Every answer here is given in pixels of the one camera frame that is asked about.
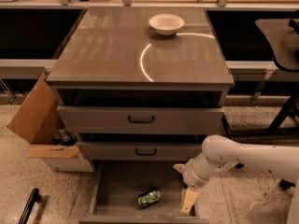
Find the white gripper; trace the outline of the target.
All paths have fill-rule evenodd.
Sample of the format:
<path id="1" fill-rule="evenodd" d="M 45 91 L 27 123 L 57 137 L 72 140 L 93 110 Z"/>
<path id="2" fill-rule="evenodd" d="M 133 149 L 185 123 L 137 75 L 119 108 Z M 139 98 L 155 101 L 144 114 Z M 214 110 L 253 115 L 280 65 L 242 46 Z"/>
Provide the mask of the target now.
<path id="1" fill-rule="evenodd" d="M 185 165 L 175 164 L 173 168 L 182 174 L 183 181 L 188 186 L 181 192 L 179 212 L 187 216 L 198 198 L 198 190 L 208 183 L 210 177 L 217 173 L 218 165 L 210 161 L 204 154 L 190 159 Z"/>

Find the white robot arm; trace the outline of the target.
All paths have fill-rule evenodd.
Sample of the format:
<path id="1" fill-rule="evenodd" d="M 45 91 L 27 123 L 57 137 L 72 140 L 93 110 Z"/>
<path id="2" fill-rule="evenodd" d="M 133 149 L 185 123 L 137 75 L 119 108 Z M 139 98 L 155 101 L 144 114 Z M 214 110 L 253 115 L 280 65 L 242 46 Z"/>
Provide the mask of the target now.
<path id="1" fill-rule="evenodd" d="M 173 166 L 187 185 L 182 191 L 180 213 L 187 215 L 191 211 L 199 189 L 210 177 L 239 163 L 295 185 L 286 224 L 299 224 L 299 147 L 241 144 L 221 135 L 208 136 L 200 154 Z"/>

